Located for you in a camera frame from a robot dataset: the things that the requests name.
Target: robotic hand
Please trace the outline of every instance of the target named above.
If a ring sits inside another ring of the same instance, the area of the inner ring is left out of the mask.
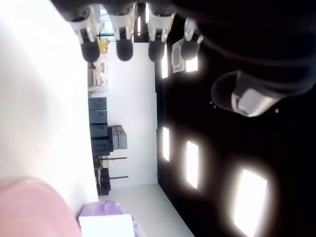
[[[122,61],[133,55],[135,24],[131,0],[51,0],[75,31],[83,57],[99,57],[91,4],[110,15]],[[204,2],[148,0],[149,58],[159,62],[177,13],[186,17],[182,57],[193,59],[203,41],[222,53],[239,71],[219,77],[213,101],[246,117],[259,116],[279,100],[303,94],[316,82],[316,4],[311,0]]]

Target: pink object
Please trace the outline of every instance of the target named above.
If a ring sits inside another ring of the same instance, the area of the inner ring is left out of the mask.
[[[3,237],[81,237],[75,216],[59,194],[37,179],[0,186]]]

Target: ceiling light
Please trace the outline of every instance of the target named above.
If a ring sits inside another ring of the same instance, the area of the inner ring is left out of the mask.
[[[239,183],[234,224],[248,237],[253,237],[260,221],[267,180],[243,169]]]
[[[187,181],[198,188],[198,145],[187,142]]]
[[[148,21],[149,21],[149,6],[148,6],[148,3],[146,4],[145,16],[146,16],[146,23],[148,23]]]
[[[161,60],[161,77],[168,77],[168,55],[167,55],[167,44],[164,45],[164,54]]]
[[[163,139],[163,157],[169,161],[170,158],[170,140],[169,140],[169,129],[163,127],[162,129],[162,139]]]
[[[140,36],[140,16],[137,19],[137,32],[138,32],[138,36]]]
[[[186,68],[187,68],[187,73],[197,71],[198,70],[198,56],[196,56],[192,60],[186,61]]]

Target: light fixture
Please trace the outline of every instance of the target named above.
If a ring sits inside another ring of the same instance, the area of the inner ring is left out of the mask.
[[[163,146],[163,157],[169,161],[170,159],[170,139],[169,139],[169,129],[163,127],[162,129],[162,146]]]
[[[148,3],[146,4],[145,16],[146,16],[146,23],[148,23],[148,21],[149,21],[149,6],[148,6]]]
[[[138,32],[138,36],[140,36],[140,32],[141,32],[141,30],[140,30],[140,16],[137,19],[137,32]]]
[[[164,45],[164,54],[161,60],[161,77],[168,77],[168,55],[167,55],[167,44]]]
[[[198,188],[198,145],[187,142],[187,181]]]
[[[197,71],[198,70],[198,56],[196,56],[192,60],[186,61],[186,68],[187,68],[187,73]]]
[[[248,237],[253,237],[259,224],[265,198],[267,180],[242,170],[239,182],[234,224]]]

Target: black ceiling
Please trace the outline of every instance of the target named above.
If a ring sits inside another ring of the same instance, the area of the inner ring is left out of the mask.
[[[183,26],[184,20],[176,16],[167,41],[167,79],[161,79],[160,64],[156,64],[161,188],[195,237],[238,236],[233,227],[224,224],[229,222],[227,180],[237,165],[250,167],[268,180],[273,197],[274,215],[265,235],[313,236],[316,90],[281,101],[257,118],[214,108],[210,104],[212,83],[235,69],[219,53],[202,45],[199,70],[173,74],[171,49],[183,37]],[[170,162],[162,157],[163,126],[170,128]],[[186,181],[187,140],[199,145],[197,190]]]

